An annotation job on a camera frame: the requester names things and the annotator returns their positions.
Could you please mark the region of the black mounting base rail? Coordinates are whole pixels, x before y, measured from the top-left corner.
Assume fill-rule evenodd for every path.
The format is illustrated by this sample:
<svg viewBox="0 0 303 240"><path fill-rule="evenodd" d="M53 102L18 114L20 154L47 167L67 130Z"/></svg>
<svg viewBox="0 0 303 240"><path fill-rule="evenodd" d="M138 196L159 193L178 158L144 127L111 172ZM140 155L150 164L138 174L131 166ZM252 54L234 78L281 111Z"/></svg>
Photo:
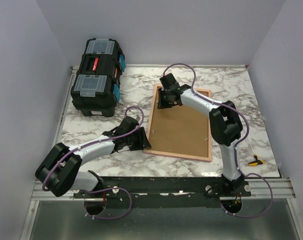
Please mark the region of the black mounting base rail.
<svg viewBox="0 0 303 240"><path fill-rule="evenodd" d="M249 183L223 177L111 177L104 176L97 193L81 190L73 196L86 203L104 201L108 208L219 208L221 200L251 196Z"/></svg>

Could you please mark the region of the black plastic toolbox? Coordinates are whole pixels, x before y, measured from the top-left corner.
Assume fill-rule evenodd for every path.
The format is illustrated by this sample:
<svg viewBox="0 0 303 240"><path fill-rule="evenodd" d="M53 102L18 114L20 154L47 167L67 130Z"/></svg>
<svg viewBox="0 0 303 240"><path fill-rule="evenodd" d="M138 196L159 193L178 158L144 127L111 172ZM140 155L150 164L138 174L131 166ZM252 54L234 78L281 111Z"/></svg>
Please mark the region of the black plastic toolbox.
<svg viewBox="0 0 303 240"><path fill-rule="evenodd" d="M116 40L87 40L70 90L76 110L87 117L112 117L120 102L120 78L125 68L125 55Z"/></svg>

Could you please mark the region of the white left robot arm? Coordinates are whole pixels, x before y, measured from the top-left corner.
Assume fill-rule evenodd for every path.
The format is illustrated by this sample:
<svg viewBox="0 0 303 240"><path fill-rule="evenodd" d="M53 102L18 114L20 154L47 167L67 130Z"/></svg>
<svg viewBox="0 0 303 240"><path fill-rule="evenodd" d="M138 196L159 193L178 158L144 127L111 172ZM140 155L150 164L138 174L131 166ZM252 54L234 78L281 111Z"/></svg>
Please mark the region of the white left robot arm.
<svg viewBox="0 0 303 240"><path fill-rule="evenodd" d="M104 131L98 138L74 146L61 142L55 144L35 171L37 180L45 191L61 197L69 190L85 190L92 198L103 190L97 174L81 172L80 167L102 156L119 152L124 147L130 151L150 149L145 128L138 121L126 116L119 126Z"/></svg>

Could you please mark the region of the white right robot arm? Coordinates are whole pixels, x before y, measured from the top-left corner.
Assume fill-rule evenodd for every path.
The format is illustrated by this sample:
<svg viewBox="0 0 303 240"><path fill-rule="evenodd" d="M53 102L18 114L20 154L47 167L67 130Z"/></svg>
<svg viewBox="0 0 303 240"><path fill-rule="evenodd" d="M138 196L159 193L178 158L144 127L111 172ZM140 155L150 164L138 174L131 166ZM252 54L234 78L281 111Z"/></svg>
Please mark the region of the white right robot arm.
<svg viewBox="0 0 303 240"><path fill-rule="evenodd" d="M215 101L198 93L193 85L180 85L171 73L163 75L160 82L158 109L185 105L209 118L211 136L219 144L223 163L220 189L225 195L233 196L245 181L237 149L243 130L240 112L232 101Z"/></svg>

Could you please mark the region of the aluminium table rail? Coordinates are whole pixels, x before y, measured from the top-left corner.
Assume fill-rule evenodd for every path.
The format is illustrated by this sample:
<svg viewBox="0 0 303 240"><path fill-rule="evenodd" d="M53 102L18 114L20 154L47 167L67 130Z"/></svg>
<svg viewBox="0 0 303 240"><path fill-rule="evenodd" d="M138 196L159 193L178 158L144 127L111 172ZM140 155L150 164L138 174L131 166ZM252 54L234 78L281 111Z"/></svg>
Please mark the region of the aluminium table rail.
<svg viewBox="0 0 303 240"><path fill-rule="evenodd" d="M71 74L73 69L73 66L68 66L68 68L63 70L63 74L53 74L53 76L49 78L50 83L45 85L47 102L39 114L41 125L37 131L39 139L44 140L44 143L37 143L32 150L32 153L35 155L35 160L32 164L32 172L34 175L36 175L37 169L42 165L42 162L59 138L63 121L62 117L72 82Z"/></svg>

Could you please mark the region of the pink picture frame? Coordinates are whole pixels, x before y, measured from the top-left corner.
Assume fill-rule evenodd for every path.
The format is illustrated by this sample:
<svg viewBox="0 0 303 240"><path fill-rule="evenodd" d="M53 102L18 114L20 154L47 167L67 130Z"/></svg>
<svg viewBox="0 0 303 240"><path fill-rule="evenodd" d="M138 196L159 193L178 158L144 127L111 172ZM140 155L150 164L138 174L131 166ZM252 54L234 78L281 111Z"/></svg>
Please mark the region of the pink picture frame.
<svg viewBox="0 0 303 240"><path fill-rule="evenodd" d="M153 90L146 136L151 145L145 154L212 161L212 137L209 118L189 106L157 109L158 90Z"/></svg>

